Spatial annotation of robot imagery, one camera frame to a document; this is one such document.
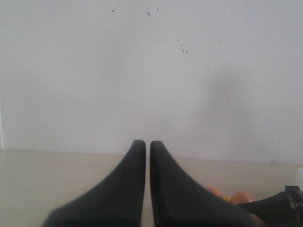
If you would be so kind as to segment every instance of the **beige table surface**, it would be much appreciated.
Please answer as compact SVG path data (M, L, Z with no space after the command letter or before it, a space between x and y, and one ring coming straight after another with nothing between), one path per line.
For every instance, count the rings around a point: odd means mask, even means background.
M0 227L39 227L48 213L104 179L123 156L32 151L0 152ZM299 166L177 159L203 186L224 195L247 190L259 200L296 184ZM143 226L152 227L149 159Z

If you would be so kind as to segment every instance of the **white wall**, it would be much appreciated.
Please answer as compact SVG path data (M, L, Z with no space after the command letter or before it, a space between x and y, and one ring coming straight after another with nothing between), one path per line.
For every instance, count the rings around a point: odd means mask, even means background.
M303 1L0 4L5 149L303 163Z

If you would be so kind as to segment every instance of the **black rubber pad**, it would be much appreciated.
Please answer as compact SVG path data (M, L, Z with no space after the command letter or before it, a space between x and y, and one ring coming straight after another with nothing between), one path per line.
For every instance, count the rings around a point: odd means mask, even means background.
M145 165L145 143L135 140L106 179L76 200L55 209L43 227L140 226Z
M161 141L151 143L151 199L155 227L258 226L188 176Z

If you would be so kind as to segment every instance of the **white object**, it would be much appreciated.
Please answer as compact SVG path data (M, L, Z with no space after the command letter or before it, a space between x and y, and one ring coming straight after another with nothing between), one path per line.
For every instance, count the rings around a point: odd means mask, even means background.
M174 157L302 164L302 9L2 0L4 149L123 154L163 140Z
M303 168L298 168L297 170L297 183L301 191L303 191Z

